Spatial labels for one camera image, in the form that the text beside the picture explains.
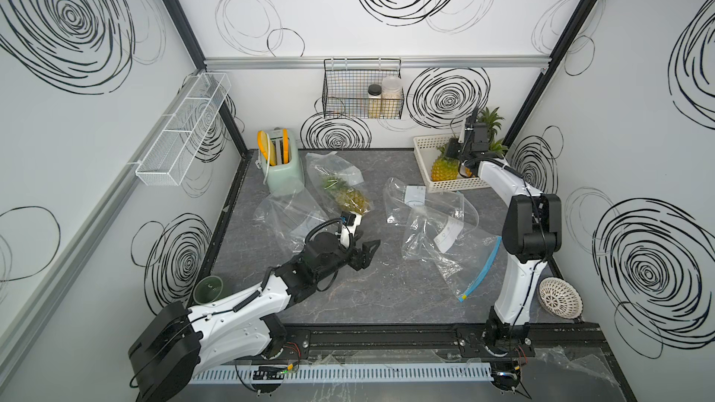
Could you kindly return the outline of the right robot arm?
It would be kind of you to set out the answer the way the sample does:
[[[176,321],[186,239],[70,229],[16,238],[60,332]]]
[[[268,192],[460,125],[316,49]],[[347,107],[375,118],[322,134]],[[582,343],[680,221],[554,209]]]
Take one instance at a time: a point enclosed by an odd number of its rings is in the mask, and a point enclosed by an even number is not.
[[[501,234],[508,265],[483,333],[486,351],[507,357],[528,338],[539,277],[562,245],[562,201],[530,185],[524,174],[490,149],[492,141],[489,125],[473,111],[459,141],[450,143],[446,154],[487,182],[508,205]]]

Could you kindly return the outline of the zip-top bag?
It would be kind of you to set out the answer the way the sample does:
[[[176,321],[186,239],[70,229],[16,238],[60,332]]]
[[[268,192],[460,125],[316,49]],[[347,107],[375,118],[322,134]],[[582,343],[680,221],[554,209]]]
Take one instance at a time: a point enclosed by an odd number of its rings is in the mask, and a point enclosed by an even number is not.
[[[427,208],[473,226],[480,225],[478,210],[460,192],[428,193],[426,186],[389,178],[383,189],[387,224],[406,226],[412,210]]]
[[[349,211],[360,216],[374,209],[362,172],[338,156],[308,153],[305,157],[307,176],[329,214]]]
[[[327,221],[328,215],[307,189],[288,195],[268,195],[255,210],[253,219],[262,223],[279,247],[292,255],[299,253],[308,233]]]
[[[502,237],[428,207],[411,210],[403,237],[405,260],[433,264],[450,291],[465,301],[489,274]]]

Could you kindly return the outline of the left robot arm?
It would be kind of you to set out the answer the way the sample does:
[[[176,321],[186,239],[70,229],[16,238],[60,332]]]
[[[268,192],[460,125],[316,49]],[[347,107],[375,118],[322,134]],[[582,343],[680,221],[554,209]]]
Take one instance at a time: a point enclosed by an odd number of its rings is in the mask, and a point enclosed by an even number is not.
[[[130,346],[130,387],[140,401],[168,401],[200,372],[232,359],[276,357],[287,342],[280,312],[321,290],[346,266],[368,268],[380,240],[364,241],[361,217],[345,212],[305,236],[303,249],[262,281],[211,303],[164,306]]]

